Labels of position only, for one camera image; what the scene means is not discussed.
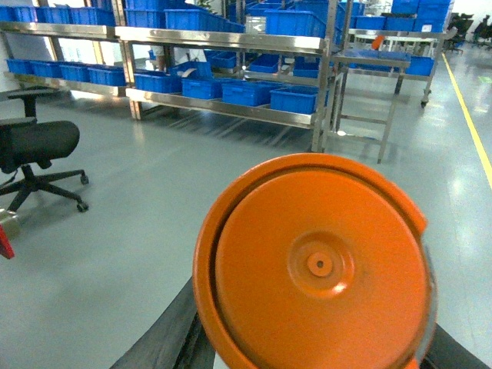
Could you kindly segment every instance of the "gray floor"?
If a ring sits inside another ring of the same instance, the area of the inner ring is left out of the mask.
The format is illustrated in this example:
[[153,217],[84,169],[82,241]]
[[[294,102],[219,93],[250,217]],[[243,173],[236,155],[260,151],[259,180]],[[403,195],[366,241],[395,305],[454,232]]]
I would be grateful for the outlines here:
[[[450,63],[492,156],[490,85],[477,81],[492,77],[480,64],[489,56],[467,51]],[[369,102],[357,89],[383,96],[392,83],[353,77],[347,111],[377,114],[387,104]],[[381,165],[369,145],[330,140],[328,151],[376,168],[421,207],[439,284],[438,320],[492,365],[492,191],[444,65],[424,111],[422,88],[404,83]],[[0,109],[5,117],[22,112],[20,103]],[[1,369],[110,367],[190,277],[198,229],[218,194],[252,165],[304,151],[310,140],[306,131],[254,122],[229,129],[236,120],[189,111],[182,113],[196,116],[189,124],[162,115],[140,124],[125,101],[81,94],[44,100],[38,115],[80,127],[77,150],[47,172],[84,168],[89,186],[77,178],[59,184],[91,210],[79,214],[71,201],[40,193],[20,209],[17,256],[0,260]]]

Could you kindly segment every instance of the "orange container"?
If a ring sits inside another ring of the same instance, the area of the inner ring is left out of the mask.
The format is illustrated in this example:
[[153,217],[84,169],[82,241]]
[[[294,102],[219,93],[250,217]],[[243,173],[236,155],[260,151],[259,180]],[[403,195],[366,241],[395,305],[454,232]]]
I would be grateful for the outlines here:
[[267,161],[212,206],[194,295],[233,369],[417,369],[431,317],[426,220],[376,171],[323,154]]

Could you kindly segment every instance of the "blue plastic bin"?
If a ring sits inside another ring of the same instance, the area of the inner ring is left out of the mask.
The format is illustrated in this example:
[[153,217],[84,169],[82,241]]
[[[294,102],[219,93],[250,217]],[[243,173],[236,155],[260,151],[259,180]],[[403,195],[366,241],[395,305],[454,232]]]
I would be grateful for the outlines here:
[[0,22],[15,22],[15,11],[11,6],[0,6]]
[[260,73],[277,73],[280,55],[263,54],[249,65],[250,71]]
[[56,61],[31,61],[32,70],[39,77],[61,78],[60,65]]
[[298,56],[295,58],[293,74],[296,77],[317,78],[319,68],[319,58],[309,60],[304,56]]
[[196,69],[188,77],[189,78],[211,78],[212,68],[209,62],[202,61],[187,61],[175,67],[168,68],[168,73],[170,75],[180,76],[186,72],[188,69]]
[[37,9],[38,14],[41,12],[44,15],[46,23],[58,23],[63,25],[71,24],[71,11],[68,6],[57,6],[49,8],[47,6]]
[[15,20],[17,22],[44,22],[44,14],[34,6],[15,6]]
[[444,30],[444,20],[442,19],[415,19],[415,32],[442,32]]
[[245,26],[240,25],[238,23],[226,21],[225,22],[225,32],[231,32],[231,33],[244,33]]
[[449,12],[449,5],[420,4],[418,5],[417,18],[439,19],[444,22]]
[[204,50],[203,53],[205,54],[206,59],[209,60],[221,52],[219,50]]
[[393,14],[416,14],[419,0],[393,0]]
[[450,7],[454,0],[419,0],[419,5],[443,5]]
[[431,75],[434,60],[425,56],[412,56],[410,67],[407,68],[408,75]]
[[17,75],[33,75],[31,61],[24,59],[7,59],[8,70]]
[[163,71],[136,71],[135,87],[143,91],[174,94],[181,92],[181,78]]
[[303,12],[313,12],[319,19],[323,22],[327,20],[328,17],[328,3],[327,2],[316,2],[316,1],[301,1],[294,3],[295,10]]
[[123,68],[108,65],[97,65],[88,68],[89,80],[96,85],[125,86],[125,73]]
[[67,63],[60,65],[61,76],[68,81],[89,82],[89,70],[86,64]]
[[111,0],[92,0],[92,6],[107,12],[113,12],[113,4]]
[[235,52],[221,52],[211,58],[210,64],[216,68],[228,68],[231,69],[236,66],[236,53]]
[[259,106],[270,103],[270,91],[281,84],[238,81],[222,85],[222,101],[228,104]]
[[126,0],[126,9],[158,10],[176,9],[184,0]]
[[413,31],[415,26],[414,18],[391,18],[388,17],[384,29],[388,31]]
[[187,98],[202,98],[204,100],[221,98],[222,85],[224,83],[233,83],[237,81],[237,79],[234,80],[231,78],[183,78],[183,96],[186,96]]
[[264,17],[264,12],[266,10],[279,10],[282,8],[282,4],[280,3],[257,3],[256,5],[251,6],[248,9],[249,15],[253,17]]
[[71,8],[71,17],[75,25],[115,26],[115,16],[100,8]]
[[384,29],[386,17],[357,17],[356,27],[359,29]]
[[324,38],[326,25],[313,12],[267,10],[267,35],[311,36]]
[[273,90],[270,108],[299,114],[312,114],[316,110],[318,89],[308,86],[293,86]]
[[168,29],[221,31],[217,19],[204,9],[171,9],[165,10],[165,14]]
[[130,27],[166,28],[166,14],[155,10],[125,9],[126,22]]

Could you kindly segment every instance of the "yellow floor line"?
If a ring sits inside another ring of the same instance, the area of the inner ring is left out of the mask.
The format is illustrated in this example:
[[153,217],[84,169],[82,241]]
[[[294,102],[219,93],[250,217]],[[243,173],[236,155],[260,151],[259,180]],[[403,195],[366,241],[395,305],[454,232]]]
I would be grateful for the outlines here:
[[470,112],[468,111],[467,105],[464,103],[463,95],[461,94],[460,87],[456,82],[456,78],[454,77],[453,71],[451,71],[451,67],[447,62],[446,55],[443,54],[444,64],[446,64],[447,72],[451,78],[451,82],[454,86],[454,91],[456,92],[456,96],[460,101],[461,109],[463,109],[464,118],[467,121],[468,128],[470,129],[471,137],[474,140],[475,148],[477,149],[478,156],[480,157],[480,161],[482,162],[482,166],[485,170],[485,175],[489,181],[490,188],[492,189],[492,165],[490,164],[490,160],[487,156],[487,152],[485,151],[484,145],[482,144],[482,140],[478,135],[477,129],[475,128],[474,121],[471,119]]

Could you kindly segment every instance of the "office chair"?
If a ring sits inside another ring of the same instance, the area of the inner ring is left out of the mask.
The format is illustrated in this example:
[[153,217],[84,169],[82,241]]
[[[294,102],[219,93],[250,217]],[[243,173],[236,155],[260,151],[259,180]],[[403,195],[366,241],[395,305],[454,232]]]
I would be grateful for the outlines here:
[[468,15],[462,13],[461,15],[453,14],[453,18],[450,21],[449,27],[447,29],[452,29],[455,27],[457,29],[456,35],[444,42],[444,52],[458,52],[463,54],[463,49],[460,48],[466,41],[467,32],[473,24],[473,15]]
[[[25,118],[0,120],[0,169],[6,173],[15,172],[4,184],[0,184],[0,196],[17,192],[8,207],[17,211],[25,199],[38,190],[51,192],[77,201],[77,209],[85,212],[89,206],[73,192],[51,184],[63,178],[80,175],[83,185],[89,183],[83,170],[66,171],[51,175],[34,175],[31,165],[37,163],[42,169],[52,166],[51,160],[67,158],[77,147],[80,137],[78,127],[70,121],[50,121],[37,124],[35,100],[38,96],[52,94],[50,89],[17,91],[8,98],[20,98],[24,102]],[[18,169],[24,179],[12,183]]]

